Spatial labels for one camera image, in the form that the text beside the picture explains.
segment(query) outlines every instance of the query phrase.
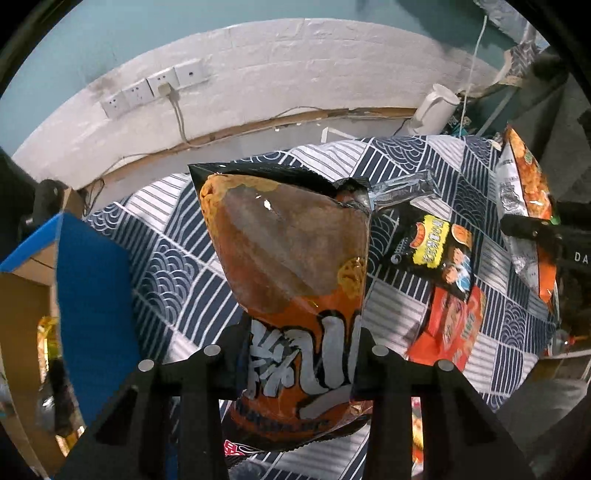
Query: cardboard box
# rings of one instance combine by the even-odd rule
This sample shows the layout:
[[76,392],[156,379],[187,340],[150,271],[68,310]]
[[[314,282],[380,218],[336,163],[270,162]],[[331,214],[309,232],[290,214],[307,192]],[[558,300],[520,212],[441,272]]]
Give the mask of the cardboard box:
[[59,318],[61,353],[86,424],[140,360],[127,252],[69,213],[81,213],[74,194],[64,196],[66,212],[0,264],[0,372],[11,397],[0,421],[23,458],[45,477],[59,470],[64,455],[35,420],[41,318]]

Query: power outlet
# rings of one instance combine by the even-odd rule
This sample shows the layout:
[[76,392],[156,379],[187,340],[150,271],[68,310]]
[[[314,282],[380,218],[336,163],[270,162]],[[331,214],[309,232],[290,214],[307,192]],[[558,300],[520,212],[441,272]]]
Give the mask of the power outlet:
[[158,91],[158,87],[165,83],[169,83],[170,86],[174,89],[178,89],[178,78],[177,74],[174,72],[174,67],[170,67],[169,69],[162,70],[158,73],[154,73],[148,77],[148,83],[150,84],[150,88],[154,92],[154,97],[160,97],[160,93]]
[[123,95],[129,103],[129,107],[133,108],[140,105],[145,105],[154,100],[154,94],[150,89],[148,80],[143,79],[133,85],[123,89]]
[[207,80],[205,62],[201,60],[189,60],[174,67],[180,88],[189,87]]
[[109,118],[120,117],[131,109],[123,92],[117,92],[113,96],[102,100],[100,104]]

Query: blue and white tablecloth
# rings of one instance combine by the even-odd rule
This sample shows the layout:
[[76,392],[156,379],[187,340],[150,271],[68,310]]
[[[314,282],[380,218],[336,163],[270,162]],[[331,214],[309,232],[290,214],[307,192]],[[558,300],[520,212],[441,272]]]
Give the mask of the blue and white tablecloth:
[[[430,168],[442,198],[417,206],[468,228],[475,239],[476,284],[488,299],[465,376],[496,410],[525,380],[548,344],[556,320],[517,277],[501,239],[495,206],[497,151],[481,138],[364,138],[246,158],[304,166],[328,179],[369,177],[372,184]],[[87,220],[129,251],[134,316],[144,356],[178,361],[238,321],[240,308],[207,234],[186,174],[159,180]],[[431,285],[379,264],[395,219],[373,221],[363,322],[378,343],[404,353],[426,315]],[[222,402],[224,412],[229,406]],[[361,478],[369,428],[293,452],[262,453],[250,462],[256,478]]]

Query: silver plastic wrapper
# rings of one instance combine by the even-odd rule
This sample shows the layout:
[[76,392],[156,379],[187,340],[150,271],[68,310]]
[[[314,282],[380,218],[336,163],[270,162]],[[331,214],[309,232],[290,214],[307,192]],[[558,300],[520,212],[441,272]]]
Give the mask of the silver plastic wrapper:
[[419,197],[441,197],[430,170],[421,170],[396,179],[382,181],[374,185],[368,195],[373,213],[378,214],[383,210],[389,210],[400,203],[409,202]]

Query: metal screw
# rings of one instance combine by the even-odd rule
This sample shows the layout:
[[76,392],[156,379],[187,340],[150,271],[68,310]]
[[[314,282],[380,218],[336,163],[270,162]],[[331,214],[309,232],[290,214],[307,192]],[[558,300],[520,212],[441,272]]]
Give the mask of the metal screw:
[[207,345],[203,349],[203,353],[205,353],[205,355],[207,355],[207,356],[216,356],[221,351],[222,351],[222,347],[220,347],[219,345],[216,345],[215,343],[212,345]]
[[451,363],[449,360],[439,360],[437,362],[437,366],[444,372],[451,372],[453,370],[453,363]]
[[140,363],[138,363],[138,368],[142,372],[149,372],[154,368],[154,360],[150,360],[149,358],[142,360]]
[[371,349],[371,352],[375,356],[386,356],[386,355],[388,355],[389,351],[390,350],[388,350],[388,347],[386,347],[384,345],[374,345]]

